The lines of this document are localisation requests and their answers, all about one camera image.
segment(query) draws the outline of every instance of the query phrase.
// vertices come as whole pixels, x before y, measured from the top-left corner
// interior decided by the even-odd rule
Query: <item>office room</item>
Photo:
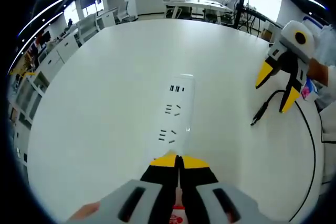
[[[327,211],[333,2],[13,3],[5,144],[25,220],[303,223]]]

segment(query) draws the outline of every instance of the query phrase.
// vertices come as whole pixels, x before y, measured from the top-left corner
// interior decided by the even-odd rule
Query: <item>white chair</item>
[[[117,12],[117,18],[119,22],[121,23],[124,19],[129,19],[130,15],[127,12],[127,6],[128,6],[128,1],[123,2],[121,5],[118,7],[118,12]]]
[[[162,1],[163,1],[164,5],[166,6],[166,10],[164,12],[164,17],[165,18],[167,17],[168,12],[171,12],[171,14],[173,15],[175,6],[167,5],[167,2],[170,2],[171,0],[162,0]],[[178,18],[180,16],[181,12],[182,12],[182,8],[178,8],[176,18]]]
[[[91,14],[78,21],[76,26],[78,28],[78,39],[82,45],[100,31],[96,14]]]

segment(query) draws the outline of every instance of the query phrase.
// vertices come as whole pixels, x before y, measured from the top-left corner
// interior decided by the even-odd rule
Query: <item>white table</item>
[[[225,5],[216,1],[210,0],[186,0],[186,1],[171,1],[165,2],[165,5],[175,6],[172,18],[176,18],[177,10],[179,7],[198,7],[203,9],[215,10],[217,16],[217,23],[220,24],[220,13],[231,13],[232,10]]]
[[[153,141],[148,136],[164,84],[184,73],[195,79],[185,152],[208,162],[220,181],[255,198],[270,218],[288,220],[308,190],[313,150],[298,109],[278,113],[281,95],[250,126],[288,79],[278,73],[255,89],[267,50],[268,43],[255,36],[191,20],[145,20],[102,30],[58,72],[35,114],[28,175],[38,200],[63,221],[83,204],[139,178],[148,165],[144,153]],[[315,139],[317,165],[295,222],[316,203],[323,171],[316,108],[299,103]]]

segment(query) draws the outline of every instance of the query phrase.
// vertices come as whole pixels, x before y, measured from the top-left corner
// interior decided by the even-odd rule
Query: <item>power strip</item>
[[[151,138],[153,158],[169,151],[174,151],[177,155],[184,154],[191,127],[194,91],[194,78],[186,74],[172,78],[166,86]]]

